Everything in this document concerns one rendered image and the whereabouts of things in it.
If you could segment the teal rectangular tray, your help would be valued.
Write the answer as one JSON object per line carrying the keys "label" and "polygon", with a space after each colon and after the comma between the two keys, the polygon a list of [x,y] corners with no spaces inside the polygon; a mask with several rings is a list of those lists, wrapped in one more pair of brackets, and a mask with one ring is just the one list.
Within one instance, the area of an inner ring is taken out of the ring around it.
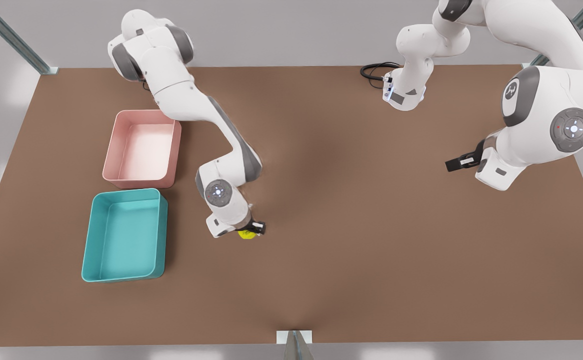
{"label": "teal rectangular tray", "polygon": [[159,278],[165,271],[167,225],[168,202],[156,188],[98,193],[91,204],[82,280]]}

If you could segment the pink rectangular tray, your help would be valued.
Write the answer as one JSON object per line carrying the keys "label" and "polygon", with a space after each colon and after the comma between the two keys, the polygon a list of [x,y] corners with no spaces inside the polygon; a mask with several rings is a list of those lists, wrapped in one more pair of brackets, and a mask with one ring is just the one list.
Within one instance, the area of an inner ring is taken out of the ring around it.
{"label": "pink rectangular tray", "polygon": [[166,189],[177,172],[182,126],[158,109],[115,117],[102,177],[119,189]]}

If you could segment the silver frame post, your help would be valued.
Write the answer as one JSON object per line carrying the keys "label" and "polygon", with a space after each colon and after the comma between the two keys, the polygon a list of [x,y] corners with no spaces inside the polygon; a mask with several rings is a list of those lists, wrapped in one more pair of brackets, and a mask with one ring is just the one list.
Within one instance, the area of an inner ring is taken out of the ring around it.
{"label": "silver frame post", "polygon": [[285,344],[283,360],[314,360],[308,344],[313,342],[311,330],[277,330],[277,344]]}
{"label": "silver frame post", "polygon": [[49,66],[0,16],[0,36],[40,75],[56,75],[58,67]]}
{"label": "silver frame post", "polygon": [[583,37],[552,0],[526,0],[518,45],[545,55],[555,67],[583,70]]}

